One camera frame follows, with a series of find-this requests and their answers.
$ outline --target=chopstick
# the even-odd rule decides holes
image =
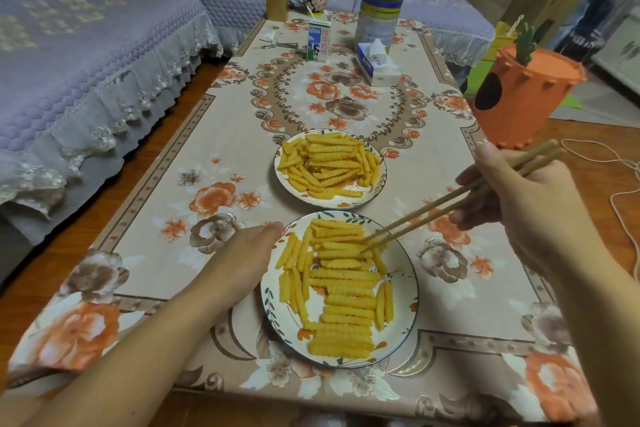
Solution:
[[[548,142],[545,142],[544,144],[538,147],[532,148],[530,151],[511,159],[509,161],[509,165],[513,167],[521,176],[526,176],[528,174],[531,174],[533,171],[537,171],[538,169],[545,167],[547,164],[549,164],[549,162],[552,162],[553,160],[558,159],[560,156],[564,154],[564,150],[556,149],[545,156],[541,156],[542,153],[548,150],[557,148],[557,145],[558,144],[556,140],[549,140]],[[416,218],[438,207],[440,204],[446,203],[447,201],[451,201],[455,197],[458,197],[468,191],[472,191],[472,192],[467,197],[460,199],[460,201],[457,201],[456,203],[453,203],[450,206],[447,206],[446,208],[439,210],[437,213],[429,215],[427,218],[424,218],[423,220],[420,220],[417,223],[414,223],[397,233],[394,233],[392,235],[385,237],[383,240],[372,243],[371,245],[369,245],[367,248],[364,249],[363,253],[368,252],[369,250],[373,250],[374,248],[377,248],[380,245],[384,245],[388,241],[395,240],[397,237],[401,237],[402,235],[408,232],[411,232],[421,227],[422,225],[429,223],[430,221],[436,220],[437,218],[440,218],[441,216],[444,216],[445,214],[448,214],[455,209],[464,207],[467,204],[472,203],[473,201],[477,201],[481,197],[484,197],[487,194],[489,194],[492,191],[492,189],[489,186],[489,184],[486,182],[486,180],[484,180],[483,177],[480,177],[475,181],[473,181],[472,183],[469,183],[465,186],[461,186],[456,190],[450,192],[446,196],[440,197],[435,201],[433,201],[432,203],[427,204],[426,206],[423,206],[422,208],[416,211],[413,211],[412,213],[409,213],[406,216],[403,216],[399,220],[394,221],[390,225],[384,227],[381,230],[378,230],[374,234],[368,237],[365,237],[363,241],[365,242],[370,241],[373,238],[376,238],[384,233],[387,233],[390,230],[396,228],[398,225],[402,225],[406,221],[412,220],[413,218]]]

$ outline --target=person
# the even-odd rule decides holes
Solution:
[[[512,156],[479,146],[457,182],[482,174],[494,192],[450,220],[461,230],[504,225],[522,263],[553,286],[603,424],[638,425],[640,288],[607,251],[567,167],[556,161],[523,178]],[[282,232],[281,223],[236,232],[189,286],[24,425],[148,425],[214,319],[259,283]]]

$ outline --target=floral tablecloth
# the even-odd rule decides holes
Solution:
[[[387,185],[358,209],[379,223],[451,189],[483,136],[428,29],[400,21],[390,56],[401,83],[372,88],[350,49],[356,22],[332,13],[324,64],[304,58],[305,17],[254,29],[25,333],[10,387],[42,368],[91,365],[236,230],[311,212],[273,171],[278,145],[300,131],[346,130],[381,152]],[[269,33],[301,51],[261,47]],[[550,289],[520,264],[500,225],[461,232],[443,217],[400,241],[420,294],[415,327],[388,359],[314,366],[276,339],[256,293],[220,318],[177,386],[455,423],[565,421],[595,409]]]

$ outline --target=pile of french fries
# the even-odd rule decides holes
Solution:
[[[381,331],[385,321],[393,321],[391,282],[383,282],[374,293],[388,272],[387,266],[380,258],[380,248],[362,253],[367,246],[363,245],[363,238],[361,225],[312,220],[302,239],[295,233],[289,235],[276,263],[276,269],[283,269],[279,277],[280,301],[288,302],[300,315],[305,329],[313,332],[314,338],[308,344],[312,355],[368,358],[374,349],[374,322]],[[321,267],[312,269],[318,261]],[[318,323],[309,321],[309,287],[327,291]]]
[[[334,196],[362,197],[362,191],[335,187],[346,180],[375,185],[382,160],[364,147],[364,142],[340,133],[311,133],[282,143],[278,170],[300,192],[317,199]]]

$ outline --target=white cable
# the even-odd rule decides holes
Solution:
[[[601,146],[607,148],[613,155],[616,156],[616,158],[615,159],[609,159],[609,160],[592,159],[592,158],[589,158],[587,156],[584,156],[582,154],[577,153],[575,150],[571,150],[570,148],[568,148],[564,144],[565,142],[582,142],[582,143],[586,143],[586,144],[601,145]],[[616,207],[616,204],[614,203],[614,200],[613,200],[613,198],[616,197],[616,196],[621,196],[622,194],[634,194],[635,192],[640,191],[640,160],[636,162],[636,161],[630,160],[630,159],[623,159],[611,147],[609,147],[606,144],[603,144],[602,142],[596,142],[595,140],[562,139],[562,140],[560,140],[560,144],[562,145],[562,147],[567,149],[573,155],[576,155],[576,156],[578,156],[580,158],[583,158],[585,160],[589,160],[591,162],[599,162],[599,163],[603,163],[603,164],[604,163],[608,163],[608,162],[620,162],[621,164],[626,165],[629,169],[631,169],[634,172],[634,175],[636,176],[636,180],[638,181],[638,188],[634,189],[633,191],[621,191],[621,192],[617,192],[615,194],[612,194],[609,197],[609,204],[611,204],[611,208],[613,209],[613,212],[618,217],[618,220],[620,221],[620,225],[622,226],[622,229],[625,230],[625,233],[627,234],[627,236],[631,240],[631,243],[634,245],[634,249],[636,250],[636,262],[634,263],[633,276],[636,278],[636,280],[640,280],[640,277],[639,277],[639,273],[640,273],[640,246],[638,245],[638,242],[636,241],[634,236],[631,234],[631,232],[627,228],[627,225],[625,224],[625,221],[622,219],[622,216],[620,215],[620,211],[618,211],[618,208]]]

